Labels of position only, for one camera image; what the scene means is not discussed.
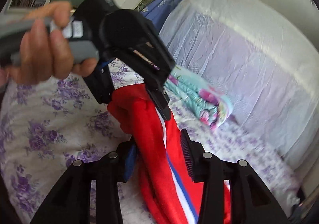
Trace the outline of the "person's left hand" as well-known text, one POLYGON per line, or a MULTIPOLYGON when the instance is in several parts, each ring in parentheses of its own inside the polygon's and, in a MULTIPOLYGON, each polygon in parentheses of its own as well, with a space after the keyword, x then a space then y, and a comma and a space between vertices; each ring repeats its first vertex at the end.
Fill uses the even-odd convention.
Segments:
POLYGON ((50 77, 65 79, 70 73, 90 75, 97 65, 95 59, 74 64, 74 58, 61 28, 69 23, 71 4, 67 1, 49 3, 24 16, 34 20, 31 30, 20 44, 21 66, 1 69, 1 85, 12 79, 17 84, 34 85, 50 77))

